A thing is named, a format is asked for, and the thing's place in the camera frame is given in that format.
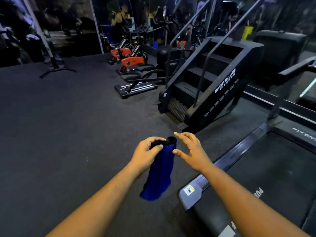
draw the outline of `stair step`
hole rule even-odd
[[[168,110],[171,111],[171,113],[181,121],[184,121],[188,108],[180,103],[177,99],[171,97],[168,104]]]
[[[227,58],[227,57],[224,57],[224,56],[221,56],[221,55],[216,55],[216,54],[212,54],[210,57],[213,58],[213,59],[216,59],[218,61],[225,62],[227,64],[230,64],[233,61],[233,59],[230,59],[230,58]]]
[[[201,76],[203,69],[202,69],[202,68],[199,68],[199,67],[194,67],[194,68],[188,69],[188,71],[191,71],[192,73]],[[210,73],[210,72],[208,72],[208,71],[205,71],[204,78],[205,78],[205,79],[208,79],[208,80],[211,81],[211,82],[214,82],[214,81],[216,80],[216,78],[218,78],[218,76],[215,75],[215,74],[212,74],[212,73]]]
[[[186,83],[184,81],[175,84],[175,86],[177,88],[179,88],[180,90],[184,91],[185,93],[189,94],[193,98],[195,98],[195,95],[196,95],[196,93],[198,91],[195,87],[189,85],[188,83]],[[200,91],[200,93],[199,93],[199,98],[200,98],[201,95],[203,95],[202,91]]]

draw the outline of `warning label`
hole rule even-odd
[[[188,185],[187,187],[185,187],[184,192],[186,193],[187,196],[191,195],[194,191],[194,188],[192,187],[192,185]]]

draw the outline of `treadmill belt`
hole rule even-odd
[[[227,173],[260,199],[302,227],[315,199],[316,156],[296,143],[270,132],[256,142]],[[194,206],[210,231],[218,236],[230,218],[212,187]]]

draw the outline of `dark rubber flooring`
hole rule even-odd
[[[158,91],[121,100],[124,82],[104,55],[66,60],[68,71],[38,76],[42,63],[0,69],[1,236],[44,236],[130,160],[139,141],[177,131],[152,102]],[[197,134],[212,160],[258,127],[266,110],[241,99],[228,116]],[[186,150],[182,143],[179,148]],[[177,191],[196,173],[176,158],[169,189],[140,199],[144,173],[131,187],[107,236],[203,236]]]

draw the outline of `left hand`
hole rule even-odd
[[[163,145],[157,145],[151,150],[149,150],[152,142],[156,140],[163,140],[166,139],[161,137],[149,137],[143,141],[141,141],[136,150],[134,151],[133,157],[130,161],[130,165],[135,168],[135,170],[140,174],[142,174],[145,170],[147,170],[150,165],[153,163],[156,155],[162,150]]]

